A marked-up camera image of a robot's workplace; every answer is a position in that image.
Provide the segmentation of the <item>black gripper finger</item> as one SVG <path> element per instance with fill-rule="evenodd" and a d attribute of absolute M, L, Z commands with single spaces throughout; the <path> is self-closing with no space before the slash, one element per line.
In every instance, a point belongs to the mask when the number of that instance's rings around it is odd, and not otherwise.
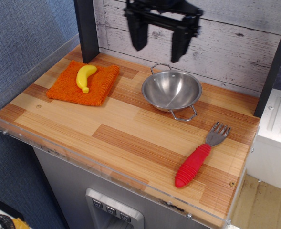
<path fill-rule="evenodd" d="M 176 63 L 186 54 L 191 37 L 184 28 L 176 28 L 172 34 L 171 62 Z"/>
<path fill-rule="evenodd" d="M 140 51 L 147 45 L 148 24 L 139 15 L 127 14 L 126 17 L 132 45 Z"/>

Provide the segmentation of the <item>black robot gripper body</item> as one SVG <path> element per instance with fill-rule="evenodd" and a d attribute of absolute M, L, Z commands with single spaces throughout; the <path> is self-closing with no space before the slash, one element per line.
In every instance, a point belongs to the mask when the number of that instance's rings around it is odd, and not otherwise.
<path fill-rule="evenodd" d="M 124 9 L 127 14 L 139 15 L 149 25 L 174 31 L 186 29 L 190 37 L 197 37 L 199 19 L 203 10 L 186 0 L 128 0 Z"/>

